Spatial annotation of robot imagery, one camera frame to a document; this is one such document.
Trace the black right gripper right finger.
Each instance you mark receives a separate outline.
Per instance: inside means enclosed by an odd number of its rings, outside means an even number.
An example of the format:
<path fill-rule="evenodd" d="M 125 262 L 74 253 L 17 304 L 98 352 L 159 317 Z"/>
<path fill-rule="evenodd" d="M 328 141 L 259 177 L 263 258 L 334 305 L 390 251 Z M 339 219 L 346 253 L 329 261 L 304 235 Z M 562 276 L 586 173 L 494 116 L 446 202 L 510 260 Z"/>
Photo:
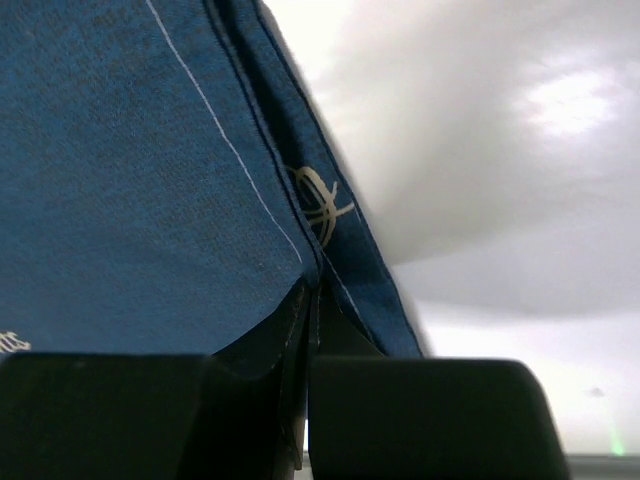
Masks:
<path fill-rule="evenodd" d="M 382 354 L 322 288 L 310 318 L 317 479 L 566 479 L 545 393 L 522 363 Z"/>

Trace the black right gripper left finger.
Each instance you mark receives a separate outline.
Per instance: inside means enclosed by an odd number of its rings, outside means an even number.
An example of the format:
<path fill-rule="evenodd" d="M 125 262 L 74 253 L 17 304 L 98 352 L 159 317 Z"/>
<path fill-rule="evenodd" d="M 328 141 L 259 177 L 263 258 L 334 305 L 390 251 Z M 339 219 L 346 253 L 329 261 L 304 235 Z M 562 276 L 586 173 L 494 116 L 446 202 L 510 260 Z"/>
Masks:
<path fill-rule="evenodd" d="M 1 365 L 5 479 L 290 479 L 308 289 L 213 355 L 19 354 Z"/>

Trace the dark blue cloth placemat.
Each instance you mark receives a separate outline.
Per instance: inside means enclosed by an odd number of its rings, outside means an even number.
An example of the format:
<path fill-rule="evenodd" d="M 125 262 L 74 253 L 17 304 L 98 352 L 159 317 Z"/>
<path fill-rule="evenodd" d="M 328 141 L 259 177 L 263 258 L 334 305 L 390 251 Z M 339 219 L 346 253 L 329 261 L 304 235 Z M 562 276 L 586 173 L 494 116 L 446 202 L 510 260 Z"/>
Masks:
<path fill-rule="evenodd" d="M 298 282 L 420 355 L 257 1 L 1 5 L 1 352 L 211 354 Z"/>

